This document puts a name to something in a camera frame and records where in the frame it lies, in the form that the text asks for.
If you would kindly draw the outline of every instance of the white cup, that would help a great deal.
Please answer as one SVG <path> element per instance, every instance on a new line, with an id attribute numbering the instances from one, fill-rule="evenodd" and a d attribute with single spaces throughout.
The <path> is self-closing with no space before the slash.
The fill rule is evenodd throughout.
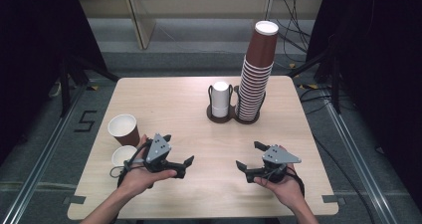
<path id="1" fill-rule="evenodd" d="M 112 154 L 111 162 L 114 166 L 123 166 L 124 162 L 131 159 L 136 151 L 137 149 L 134 146 L 121 146 Z"/>
<path id="2" fill-rule="evenodd" d="M 226 82 L 216 82 L 211 89 L 211 113 L 224 117 L 229 113 L 230 86 Z"/>

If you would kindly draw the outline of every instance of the human arm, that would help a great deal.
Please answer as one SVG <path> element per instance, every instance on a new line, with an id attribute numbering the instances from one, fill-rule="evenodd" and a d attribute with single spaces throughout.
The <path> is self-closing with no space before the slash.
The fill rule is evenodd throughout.
<path id="1" fill-rule="evenodd" d="M 146 135 L 142 137 L 140 143 L 145 142 Z M 134 196 L 144 192 L 154 182 L 173 177 L 176 174 L 177 172 L 175 170 L 164 170 L 151 173 L 144 167 L 139 167 L 138 164 L 134 164 L 121 185 L 81 223 L 110 223 L 120 209 Z"/>
<path id="2" fill-rule="evenodd" d="M 289 163 L 287 172 L 294 174 L 294 170 L 294 166 Z M 299 224 L 318 223 L 294 178 L 286 175 L 281 182 L 274 183 L 261 177 L 255 177 L 254 182 L 271 190 L 282 204 L 292 210 Z"/>

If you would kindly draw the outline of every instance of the brown paper cup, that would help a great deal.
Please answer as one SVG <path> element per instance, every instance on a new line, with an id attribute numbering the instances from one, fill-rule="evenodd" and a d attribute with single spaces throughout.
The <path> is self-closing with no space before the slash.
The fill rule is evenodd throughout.
<path id="1" fill-rule="evenodd" d="M 255 25 L 255 31 L 246 52 L 248 64 L 257 68 L 266 68 L 273 64 L 278 31 L 277 24 L 270 21 L 260 21 Z"/>
<path id="2" fill-rule="evenodd" d="M 136 118 L 130 114 L 120 114 L 108 123 L 108 132 L 121 145 L 137 146 L 140 141 Z"/>

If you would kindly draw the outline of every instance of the stack of paper cups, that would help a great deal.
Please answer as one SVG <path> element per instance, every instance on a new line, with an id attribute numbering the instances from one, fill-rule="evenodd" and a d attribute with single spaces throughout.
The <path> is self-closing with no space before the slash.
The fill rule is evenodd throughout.
<path id="1" fill-rule="evenodd" d="M 235 107 L 235 114 L 240 120 L 254 120 L 264 101 L 274 63 L 278 31 L 279 27 L 273 22 L 261 21 L 255 25 L 243 63 L 239 99 Z"/>

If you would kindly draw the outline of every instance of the wooden table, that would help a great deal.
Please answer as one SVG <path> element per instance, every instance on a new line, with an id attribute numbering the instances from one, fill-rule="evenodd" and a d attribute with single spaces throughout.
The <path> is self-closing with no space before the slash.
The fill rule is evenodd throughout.
<path id="1" fill-rule="evenodd" d="M 253 124 L 234 119 L 215 123 L 208 119 L 208 87 L 217 81 L 237 86 L 240 77 L 125 78 L 119 80 L 76 190 L 84 204 L 70 205 L 71 219 L 83 219 L 116 188 L 109 176 L 111 155 L 120 144 L 107 132 L 108 122 L 121 113 L 138 120 L 140 134 L 171 134 L 167 160 L 183 162 L 195 155 L 184 179 L 160 181 L 133 198 L 119 213 L 121 219 L 274 217 L 293 213 L 269 190 L 247 183 L 236 160 L 249 168 L 261 167 L 263 152 L 254 141 L 280 144 L 300 157 L 295 165 L 306 186 L 306 200 L 315 215 L 333 215 L 336 203 L 316 144 L 289 77 L 272 76 L 261 115 Z M 231 104 L 237 100 L 232 97 Z"/>

